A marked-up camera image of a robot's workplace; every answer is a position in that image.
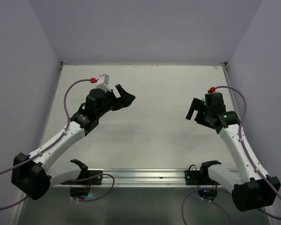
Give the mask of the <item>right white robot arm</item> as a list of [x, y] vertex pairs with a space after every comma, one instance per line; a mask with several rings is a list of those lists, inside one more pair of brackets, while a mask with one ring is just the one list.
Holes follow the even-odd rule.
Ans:
[[239, 132], [240, 119], [236, 112], [227, 111], [223, 96], [219, 92], [207, 93], [205, 100], [194, 98], [186, 119], [196, 113], [195, 121], [214, 129], [228, 147], [238, 169], [238, 175], [226, 169], [217, 160], [201, 164], [199, 178], [201, 182], [212, 181], [223, 186], [231, 195], [239, 211], [271, 206], [281, 187], [277, 177], [271, 177], [261, 165], [251, 147], [243, 148], [247, 142]]

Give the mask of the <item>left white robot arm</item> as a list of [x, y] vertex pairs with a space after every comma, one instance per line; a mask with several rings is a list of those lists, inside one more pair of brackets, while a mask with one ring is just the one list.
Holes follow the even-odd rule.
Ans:
[[25, 155], [19, 153], [13, 161], [11, 182], [33, 200], [38, 200], [48, 189], [58, 183], [74, 180], [77, 184], [87, 181], [87, 166], [79, 160], [61, 173], [50, 170], [54, 162], [73, 144], [87, 136], [98, 124], [99, 119], [109, 111], [129, 107], [135, 96], [117, 84], [120, 96], [112, 90], [94, 88], [86, 96], [85, 103], [69, 119], [66, 126], [43, 146]]

